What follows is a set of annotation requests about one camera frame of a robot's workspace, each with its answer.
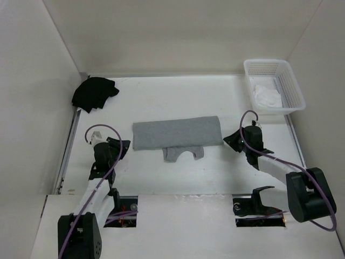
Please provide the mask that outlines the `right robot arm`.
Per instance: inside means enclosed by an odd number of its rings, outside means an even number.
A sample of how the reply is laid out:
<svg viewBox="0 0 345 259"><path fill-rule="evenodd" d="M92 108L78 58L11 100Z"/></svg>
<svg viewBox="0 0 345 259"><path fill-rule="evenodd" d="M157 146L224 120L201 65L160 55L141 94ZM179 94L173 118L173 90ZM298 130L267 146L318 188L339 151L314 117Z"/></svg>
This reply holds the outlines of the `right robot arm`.
<svg viewBox="0 0 345 259"><path fill-rule="evenodd" d="M285 161L264 147L262 130L246 126L223 139L234 151L245 153L256 170L276 178L287 189L288 211L300 223L329 216L336 225L336 204L323 171Z"/></svg>

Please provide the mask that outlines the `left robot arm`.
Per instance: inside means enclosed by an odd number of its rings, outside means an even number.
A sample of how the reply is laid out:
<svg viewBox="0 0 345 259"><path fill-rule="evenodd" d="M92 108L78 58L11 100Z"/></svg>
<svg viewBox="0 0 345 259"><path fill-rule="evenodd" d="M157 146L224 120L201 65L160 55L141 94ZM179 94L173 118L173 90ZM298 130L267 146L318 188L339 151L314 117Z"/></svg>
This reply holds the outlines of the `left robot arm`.
<svg viewBox="0 0 345 259"><path fill-rule="evenodd" d="M90 144L94 162L87 189L75 210L58 220L58 258L100 258L101 229L108 216L121 209L119 192L113 188L114 165L124 158L130 141L104 140L97 132Z"/></svg>

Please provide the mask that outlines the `grey tank top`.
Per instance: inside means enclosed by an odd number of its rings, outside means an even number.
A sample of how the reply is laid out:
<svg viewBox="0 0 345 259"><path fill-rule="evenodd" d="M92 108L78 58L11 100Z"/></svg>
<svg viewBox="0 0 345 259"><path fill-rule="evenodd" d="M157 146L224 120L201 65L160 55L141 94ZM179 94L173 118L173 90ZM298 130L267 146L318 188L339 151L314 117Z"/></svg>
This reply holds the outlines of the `grey tank top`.
<svg viewBox="0 0 345 259"><path fill-rule="evenodd" d="M184 152L195 160L204 157L204 147L223 144L217 116L136 122L133 124L135 151L162 150L165 162L176 162Z"/></svg>

